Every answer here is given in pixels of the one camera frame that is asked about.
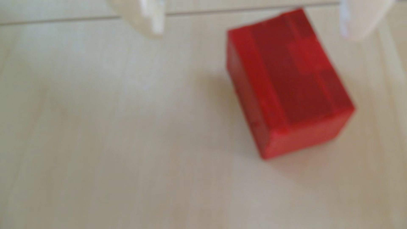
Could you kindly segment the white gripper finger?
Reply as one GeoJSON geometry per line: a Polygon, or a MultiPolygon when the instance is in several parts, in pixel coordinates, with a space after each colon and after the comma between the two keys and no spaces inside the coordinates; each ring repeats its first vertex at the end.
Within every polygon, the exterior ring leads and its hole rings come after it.
{"type": "Polygon", "coordinates": [[[150,38],[160,38],[165,28],[163,0],[109,0],[113,10],[137,32],[150,38]]]}
{"type": "Polygon", "coordinates": [[[341,0],[340,32],[348,40],[367,37],[393,6],[394,0],[341,0]]]}

